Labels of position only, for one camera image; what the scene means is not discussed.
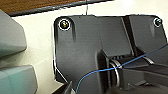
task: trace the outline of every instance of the wire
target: wire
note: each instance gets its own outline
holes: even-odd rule
[[[77,92],[78,92],[78,89],[79,89],[79,86],[80,86],[81,81],[82,81],[85,77],[89,76],[90,74],[97,73],[97,72],[102,72],[102,71],[109,71],[109,70],[114,70],[114,69],[120,68],[120,67],[125,66],[125,65],[127,65],[127,64],[129,64],[129,63],[131,63],[131,62],[134,62],[134,61],[136,61],[136,60],[138,60],[138,59],[140,59],[140,58],[142,58],[142,57],[145,57],[145,56],[147,56],[147,55],[149,55],[149,54],[155,53],[155,52],[157,52],[157,51],[159,51],[159,50],[165,48],[166,46],[168,46],[168,43],[166,43],[166,45],[164,45],[164,46],[162,46],[162,47],[160,47],[160,48],[158,48],[158,49],[156,49],[156,50],[154,50],[154,51],[152,51],[152,52],[150,52],[150,53],[147,53],[147,54],[138,56],[138,57],[136,57],[136,58],[134,58],[134,59],[132,59],[132,60],[130,60],[130,61],[128,61],[128,62],[122,64],[122,65],[120,65],[120,66],[117,66],[117,67],[115,67],[115,68],[108,68],[108,69],[96,70],[96,71],[92,71],[92,72],[90,72],[90,73],[84,75],[84,76],[79,80],[79,82],[78,82],[78,85],[77,85],[75,94],[77,94]]]
[[[85,0],[85,2],[86,2],[86,15],[87,15],[87,12],[88,12],[88,1]]]

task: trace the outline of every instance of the mounting hole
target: mounting hole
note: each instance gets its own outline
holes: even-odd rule
[[[67,19],[61,19],[58,23],[58,26],[63,31],[67,31],[71,27],[70,22]]]
[[[153,20],[153,23],[154,23],[154,25],[156,26],[156,27],[160,27],[161,25],[162,25],[162,19],[160,19],[160,18],[155,18],[154,20]]]

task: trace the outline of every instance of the white wall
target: white wall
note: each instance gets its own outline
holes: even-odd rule
[[[28,48],[26,51],[0,60],[0,67],[33,65],[35,68],[38,90],[36,94],[50,94],[61,83],[54,81],[52,67],[52,28],[55,18],[66,15],[85,14],[86,6],[78,6],[13,17],[25,30]],[[121,16],[127,14],[152,14],[163,19],[168,35],[168,0],[115,0],[89,5],[88,14],[96,16]]]

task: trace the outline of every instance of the blue cable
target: blue cable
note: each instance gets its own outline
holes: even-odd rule
[[[79,86],[80,86],[81,81],[82,81],[85,77],[89,76],[90,74],[97,73],[97,72],[102,72],[102,71],[109,71],[109,70],[117,69],[117,68],[122,67],[122,66],[124,66],[124,65],[127,65],[127,64],[129,64],[129,63],[131,63],[131,62],[134,62],[134,61],[136,61],[136,60],[138,60],[138,59],[140,59],[140,58],[142,58],[142,57],[145,57],[145,56],[147,56],[147,55],[149,55],[149,54],[155,53],[155,52],[157,52],[157,51],[159,51],[159,50],[165,48],[166,46],[168,46],[168,43],[166,43],[166,45],[164,45],[164,46],[162,46],[162,47],[160,47],[160,48],[158,48],[158,49],[156,49],[156,50],[154,50],[154,51],[152,51],[152,52],[150,52],[150,53],[147,53],[147,54],[138,56],[138,57],[136,57],[136,58],[134,58],[134,59],[132,59],[132,60],[130,60],[130,61],[128,61],[128,62],[122,64],[122,65],[120,65],[120,66],[117,66],[117,67],[115,67],[115,68],[108,68],[108,69],[96,70],[96,71],[92,71],[92,72],[86,74],[85,76],[83,76],[83,77],[79,80],[78,85],[77,85],[77,88],[76,88],[76,91],[75,91],[75,94],[77,94],[77,92],[78,92],[78,88],[79,88]]]

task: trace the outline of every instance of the gray surface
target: gray surface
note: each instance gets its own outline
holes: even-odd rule
[[[37,81],[31,65],[0,69],[0,94],[35,94]]]
[[[0,10],[0,57],[23,51],[26,46],[22,26]]]

